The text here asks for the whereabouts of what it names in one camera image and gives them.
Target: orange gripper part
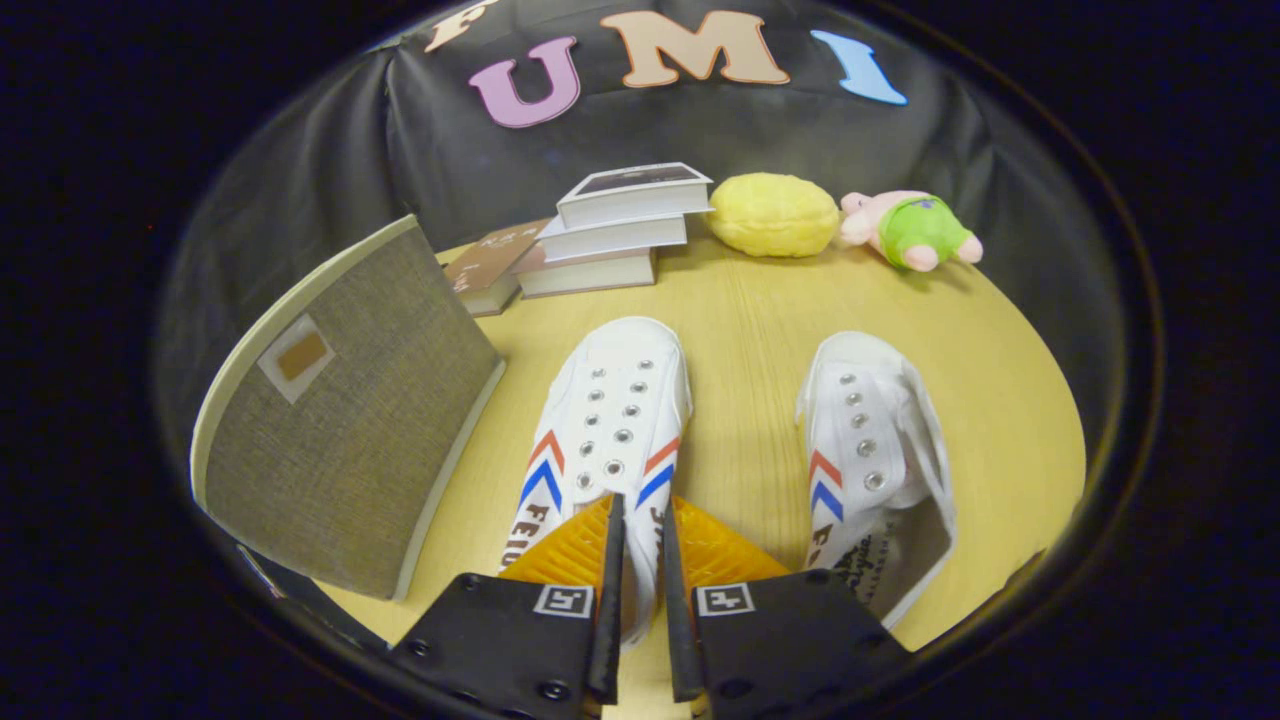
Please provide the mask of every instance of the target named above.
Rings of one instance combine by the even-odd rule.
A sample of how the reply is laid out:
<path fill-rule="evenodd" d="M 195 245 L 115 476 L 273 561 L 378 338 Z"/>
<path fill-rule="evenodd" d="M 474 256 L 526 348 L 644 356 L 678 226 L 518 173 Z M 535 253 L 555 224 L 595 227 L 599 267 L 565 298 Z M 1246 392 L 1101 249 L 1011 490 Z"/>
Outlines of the orange gripper part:
<path fill-rule="evenodd" d="M 548 585 L 594 585 L 599 597 L 612 507 L 612 495 L 594 502 L 529 548 L 498 577 Z"/>
<path fill-rule="evenodd" d="M 695 587 L 764 580 L 790 574 L 769 553 L 716 518 L 672 496 L 685 592 Z"/>

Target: round table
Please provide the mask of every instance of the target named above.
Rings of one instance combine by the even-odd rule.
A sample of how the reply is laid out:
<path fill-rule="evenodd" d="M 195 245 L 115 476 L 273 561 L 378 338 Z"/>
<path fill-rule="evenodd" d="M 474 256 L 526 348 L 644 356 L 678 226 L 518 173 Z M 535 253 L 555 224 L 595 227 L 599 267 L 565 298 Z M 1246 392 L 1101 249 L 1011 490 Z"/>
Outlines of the round table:
<path fill-rule="evenodd" d="M 408 596 L 321 589 L 396 643 L 457 574 L 497 574 L 547 388 L 588 332 L 626 315 L 666 323 L 685 348 L 694 415 L 673 492 L 795 569 L 810 527 L 804 437 L 792 418 L 818 345 L 861 331 L 919 369 L 951 460 L 959 539 L 893 629 L 908 650 L 978 609 L 1066 527 L 1085 478 L 1075 402 L 1039 336 L 977 268 L 951 261 L 904 273 L 869 249 L 836 246 L 804 259 L 749 258 L 700 220 L 687 245 L 659 249 L 657 266 L 653 286 L 517 297 L 500 315 L 477 318 L 507 372 L 449 480 Z M 664 609 L 622 656 L 618 684 L 607 719 L 689 717 L 671 700 Z"/>

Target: white sneaker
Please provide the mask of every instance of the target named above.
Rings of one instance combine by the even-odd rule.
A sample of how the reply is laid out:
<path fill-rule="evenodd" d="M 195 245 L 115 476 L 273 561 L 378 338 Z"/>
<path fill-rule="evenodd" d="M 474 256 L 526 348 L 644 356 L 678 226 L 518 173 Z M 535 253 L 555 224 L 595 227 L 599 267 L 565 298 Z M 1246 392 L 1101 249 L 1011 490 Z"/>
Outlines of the white sneaker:
<path fill-rule="evenodd" d="M 650 318 L 589 333 L 552 382 L 502 566 L 605 493 L 626 500 L 622 647 L 654 612 L 662 516 L 694 411 L 680 340 Z"/>
<path fill-rule="evenodd" d="M 836 333 L 800 396 L 813 536 L 806 568 L 836 571 L 892 628 L 942 569 L 956 520 L 942 428 L 920 374 L 887 342 Z"/>

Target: pink plush toy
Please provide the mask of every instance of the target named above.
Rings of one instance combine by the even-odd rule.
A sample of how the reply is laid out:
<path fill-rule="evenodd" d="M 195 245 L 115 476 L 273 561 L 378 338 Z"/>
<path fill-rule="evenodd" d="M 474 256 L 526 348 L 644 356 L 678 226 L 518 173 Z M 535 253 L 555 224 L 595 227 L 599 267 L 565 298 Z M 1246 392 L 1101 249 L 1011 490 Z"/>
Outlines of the pink plush toy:
<path fill-rule="evenodd" d="M 934 195 L 914 190 L 868 197 L 850 192 L 840 201 L 849 214 L 840 240 L 849 245 L 870 242 L 897 268 L 927 273 L 951 256 L 982 260 L 982 242 Z"/>

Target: gray fabric book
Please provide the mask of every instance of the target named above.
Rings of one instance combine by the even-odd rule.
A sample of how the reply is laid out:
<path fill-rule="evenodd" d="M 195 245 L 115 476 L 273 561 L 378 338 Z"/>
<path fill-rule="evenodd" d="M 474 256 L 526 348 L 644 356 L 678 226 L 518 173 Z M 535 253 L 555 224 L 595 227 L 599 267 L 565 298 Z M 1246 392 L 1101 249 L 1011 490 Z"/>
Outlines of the gray fabric book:
<path fill-rule="evenodd" d="M 192 495 L 274 562 L 399 600 L 503 369 L 407 217 L 239 341 L 196 420 Z"/>

